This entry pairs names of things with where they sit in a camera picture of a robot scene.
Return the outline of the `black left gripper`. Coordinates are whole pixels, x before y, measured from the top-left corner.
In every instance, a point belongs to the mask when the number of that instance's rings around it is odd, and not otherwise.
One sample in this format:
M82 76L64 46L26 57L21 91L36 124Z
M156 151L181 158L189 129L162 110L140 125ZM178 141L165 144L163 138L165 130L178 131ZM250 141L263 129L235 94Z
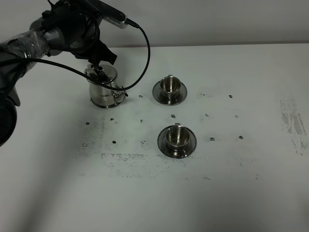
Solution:
M48 52L56 56L70 52L76 58L90 59L94 67L101 61L113 65L117 59L100 39L101 1L48 1L50 10L40 18L40 36L48 44Z

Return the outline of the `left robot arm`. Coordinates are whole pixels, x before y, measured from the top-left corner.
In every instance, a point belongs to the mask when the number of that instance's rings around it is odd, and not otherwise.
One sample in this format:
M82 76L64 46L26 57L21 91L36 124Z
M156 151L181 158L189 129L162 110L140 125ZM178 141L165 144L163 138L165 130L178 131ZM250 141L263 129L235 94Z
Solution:
M100 40L102 20L123 21L126 16L99 0L59 0L31 23L29 31L0 44L0 143L11 137L20 99L15 89L35 62L44 56L70 52L77 59L114 63L113 54Z

